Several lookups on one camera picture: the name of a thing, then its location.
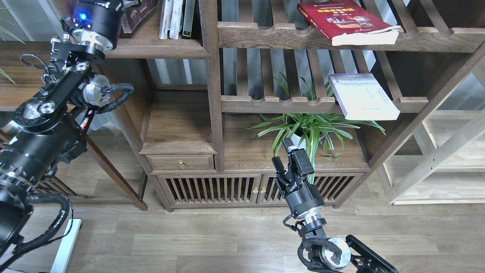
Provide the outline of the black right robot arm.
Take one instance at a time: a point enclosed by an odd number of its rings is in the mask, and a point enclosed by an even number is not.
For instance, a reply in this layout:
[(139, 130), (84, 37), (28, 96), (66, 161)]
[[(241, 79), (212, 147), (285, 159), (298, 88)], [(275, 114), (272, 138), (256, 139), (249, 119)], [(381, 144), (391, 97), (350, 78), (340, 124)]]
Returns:
[(289, 157), (288, 169), (284, 169), (280, 157), (273, 157), (272, 162), (279, 192), (290, 210), (285, 220), (296, 219), (289, 228), (302, 239), (297, 249), (299, 260), (309, 271), (319, 273), (337, 273), (350, 263), (358, 273), (396, 273), (397, 268), (353, 235), (345, 240), (326, 236), (326, 220), (320, 215), (324, 201), (317, 187), (308, 182), (308, 175), (314, 173), (312, 163), (305, 150), (290, 138), (282, 142)]

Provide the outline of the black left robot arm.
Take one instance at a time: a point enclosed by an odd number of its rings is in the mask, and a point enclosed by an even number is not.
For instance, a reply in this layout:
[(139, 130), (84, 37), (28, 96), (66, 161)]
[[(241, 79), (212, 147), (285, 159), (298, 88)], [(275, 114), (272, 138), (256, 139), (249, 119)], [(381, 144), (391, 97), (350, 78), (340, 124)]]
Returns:
[[(87, 151), (86, 134), (95, 114), (112, 111), (135, 91), (130, 83), (110, 84), (92, 70), (117, 47), (122, 18), (140, 0), (78, 0), (62, 18), (63, 37), (52, 38), (49, 63), (41, 62), (44, 86), (21, 104), (13, 120), (19, 133), (1, 150), (1, 254), (15, 245), (1, 265), (5, 271), (24, 254), (56, 241), (73, 207), (62, 193), (35, 193), (50, 181), (58, 162), (70, 163)], [(36, 204), (58, 204), (59, 212), (40, 236), (24, 242), (21, 230)]]

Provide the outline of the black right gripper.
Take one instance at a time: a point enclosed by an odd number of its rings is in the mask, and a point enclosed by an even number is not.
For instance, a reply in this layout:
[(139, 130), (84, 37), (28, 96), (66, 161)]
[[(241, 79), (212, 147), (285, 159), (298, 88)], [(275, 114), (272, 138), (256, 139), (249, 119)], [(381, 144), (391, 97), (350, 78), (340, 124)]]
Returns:
[(286, 200), (291, 215), (295, 219), (303, 219), (308, 213), (319, 213), (325, 206), (317, 187), (308, 182), (307, 176), (314, 173), (313, 166), (305, 150), (298, 149), (291, 138), (282, 139), (289, 156), (288, 170), (280, 157), (273, 157), (272, 163), (277, 175), (277, 186), (280, 194)]

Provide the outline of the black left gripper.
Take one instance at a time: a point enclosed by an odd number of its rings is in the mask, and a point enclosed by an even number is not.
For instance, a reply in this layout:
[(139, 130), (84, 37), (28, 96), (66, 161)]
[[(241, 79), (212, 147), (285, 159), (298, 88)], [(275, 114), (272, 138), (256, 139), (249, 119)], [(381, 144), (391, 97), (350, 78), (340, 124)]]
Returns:
[(80, 45), (114, 50), (123, 14), (140, 5), (140, 0), (78, 0), (73, 15), (63, 18), (63, 30)]

